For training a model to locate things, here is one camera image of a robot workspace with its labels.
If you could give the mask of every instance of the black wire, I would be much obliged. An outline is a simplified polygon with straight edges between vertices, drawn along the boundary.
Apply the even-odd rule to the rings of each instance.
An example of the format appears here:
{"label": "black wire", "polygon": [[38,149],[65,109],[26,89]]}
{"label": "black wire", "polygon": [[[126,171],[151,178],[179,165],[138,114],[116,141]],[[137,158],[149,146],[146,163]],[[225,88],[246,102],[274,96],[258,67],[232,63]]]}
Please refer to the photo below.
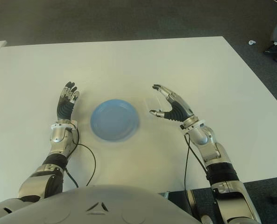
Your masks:
{"label": "black wire", "polygon": [[94,176],[94,174],[95,174],[95,172],[96,172],[96,166],[97,166],[96,157],[95,157],[95,155],[93,154],[92,150],[91,150],[89,147],[87,147],[87,146],[85,146],[85,145],[83,145],[83,144],[80,144],[80,143],[78,143],[78,145],[79,145],[79,146],[83,146],[83,147],[87,148],[88,150],[90,150],[90,152],[92,153],[92,156],[93,156],[93,160],[94,160],[94,162],[95,162],[94,169],[93,169],[93,173],[92,173],[92,176],[91,176],[90,180],[89,180],[89,181],[87,182],[87,184],[86,184],[86,186],[87,186],[87,185],[91,182],[91,180],[92,180],[92,178],[93,178],[93,176]]}
{"label": "black wire", "polygon": [[[75,147],[73,148],[73,150],[72,150],[72,151],[70,152],[70,154],[68,155],[68,158],[72,155],[72,153],[75,151],[75,149],[77,148],[77,146],[83,146],[83,147],[87,148],[87,149],[92,153],[92,156],[93,156],[93,159],[94,159],[94,169],[93,169],[93,173],[92,173],[91,178],[89,179],[89,181],[88,181],[87,184],[86,184],[86,186],[88,186],[88,184],[91,182],[91,180],[92,180],[92,178],[93,178],[93,176],[94,176],[94,174],[95,174],[95,172],[96,172],[96,166],[97,166],[96,157],[95,157],[94,153],[92,152],[92,150],[91,150],[89,147],[87,147],[86,145],[83,145],[83,144],[80,144],[80,143],[79,143],[79,139],[80,139],[79,130],[78,130],[78,128],[76,128],[76,126],[75,126],[74,124],[72,124],[72,125],[75,127],[75,129],[76,129],[76,131],[77,131],[77,143],[75,143],[74,138],[73,138],[72,140],[73,140],[73,143],[75,144]],[[73,178],[72,175],[69,173],[69,171],[67,170],[67,168],[65,169],[65,171],[66,171],[67,175],[70,177],[70,179],[74,182],[74,184],[76,185],[76,187],[78,188],[77,182],[74,180],[74,178]]]}
{"label": "black wire", "polygon": [[189,203],[189,200],[188,200],[188,194],[187,194],[187,191],[186,191],[186,173],[187,173],[187,165],[188,165],[189,150],[190,150],[190,137],[189,137],[189,142],[188,142],[188,150],[187,150],[186,166],[185,166],[184,193],[185,193],[185,198],[186,198],[186,200],[187,200],[187,203],[188,203],[188,205],[189,205],[189,207],[190,207],[190,210],[191,210],[191,206],[190,206],[190,203]]}
{"label": "black wire", "polygon": [[67,175],[69,176],[69,178],[74,182],[76,188],[79,188],[77,182],[76,182],[75,179],[72,177],[72,175],[69,173],[67,167],[66,167],[64,170],[65,170],[65,172],[67,173]]}
{"label": "black wire", "polygon": [[200,163],[200,165],[202,166],[202,168],[203,168],[205,174],[207,175],[207,170],[206,170],[206,168],[204,167],[204,165],[202,164],[202,162],[199,160],[198,156],[195,154],[195,152],[194,152],[194,151],[192,150],[192,148],[190,147],[190,142],[187,141],[186,135],[184,135],[184,138],[185,138],[185,141],[186,141],[186,143],[187,143],[187,145],[188,145],[188,149],[190,149],[190,150],[192,151],[194,157],[199,161],[199,163]]}
{"label": "black wire", "polygon": [[68,155],[67,158],[69,158],[69,157],[72,155],[72,153],[75,151],[75,149],[76,149],[77,146],[78,146],[79,139],[80,139],[80,134],[79,134],[78,128],[76,128],[76,126],[75,126],[74,124],[72,124],[72,125],[75,127],[75,129],[76,129],[76,131],[77,131],[77,143],[74,142],[74,138],[73,138],[73,143],[75,144],[75,147],[74,147],[73,150],[70,152],[70,154]]}

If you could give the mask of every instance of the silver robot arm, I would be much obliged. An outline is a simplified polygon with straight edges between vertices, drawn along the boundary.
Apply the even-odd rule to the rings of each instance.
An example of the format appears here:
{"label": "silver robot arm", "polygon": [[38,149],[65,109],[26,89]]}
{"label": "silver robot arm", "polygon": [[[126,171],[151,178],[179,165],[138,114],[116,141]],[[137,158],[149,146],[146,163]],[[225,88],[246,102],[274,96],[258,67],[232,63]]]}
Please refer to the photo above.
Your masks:
{"label": "silver robot arm", "polygon": [[68,82],[62,90],[57,106],[57,122],[51,126],[51,150],[43,164],[21,185],[18,198],[0,203],[0,218],[63,191],[64,170],[72,152],[72,130],[77,126],[76,121],[71,121],[79,98],[76,89],[74,83]]}
{"label": "silver robot arm", "polygon": [[153,85],[171,104],[170,112],[151,110],[161,118],[180,121],[184,135],[189,135],[198,148],[215,199],[217,216],[224,224],[260,224],[260,217],[224,149],[216,141],[213,130],[205,126],[204,120],[196,117],[189,105],[176,93],[162,85]]}

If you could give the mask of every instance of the gray floor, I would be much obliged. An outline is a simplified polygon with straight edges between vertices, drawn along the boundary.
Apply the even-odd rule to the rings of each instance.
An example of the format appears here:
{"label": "gray floor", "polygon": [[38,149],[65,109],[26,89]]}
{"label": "gray floor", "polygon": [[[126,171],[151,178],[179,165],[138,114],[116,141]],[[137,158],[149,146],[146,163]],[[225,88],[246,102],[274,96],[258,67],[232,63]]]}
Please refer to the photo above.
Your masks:
{"label": "gray floor", "polygon": [[[273,0],[0,0],[0,40],[8,46],[224,36],[277,99],[277,63],[262,54],[276,22]],[[277,196],[277,178],[247,187],[263,223],[277,224],[277,206],[265,200]],[[196,191],[206,212],[209,193]]]}

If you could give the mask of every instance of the small white object on floor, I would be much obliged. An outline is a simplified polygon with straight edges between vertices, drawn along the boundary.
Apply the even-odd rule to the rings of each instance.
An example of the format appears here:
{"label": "small white object on floor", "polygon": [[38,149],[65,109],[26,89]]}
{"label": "small white object on floor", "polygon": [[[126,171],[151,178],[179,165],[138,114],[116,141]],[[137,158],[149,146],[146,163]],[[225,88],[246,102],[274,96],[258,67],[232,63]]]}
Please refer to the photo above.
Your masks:
{"label": "small white object on floor", "polygon": [[253,41],[253,40],[250,40],[249,41],[249,45],[253,45],[253,44],[255,44],[256,42],[255,41]]}

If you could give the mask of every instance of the blue plate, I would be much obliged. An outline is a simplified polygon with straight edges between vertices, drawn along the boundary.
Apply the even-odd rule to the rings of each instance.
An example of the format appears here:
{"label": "blue plate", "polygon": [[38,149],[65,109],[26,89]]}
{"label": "blue plate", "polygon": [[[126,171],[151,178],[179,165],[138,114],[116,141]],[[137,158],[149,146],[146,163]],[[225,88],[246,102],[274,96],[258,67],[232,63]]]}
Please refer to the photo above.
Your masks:
{"label": "blue plate", "polygon": [[120,99],[111,99],[100,104],[91,116],[92,131],[107,141],[129,138],[135,133],[138,124],[135,108]]}

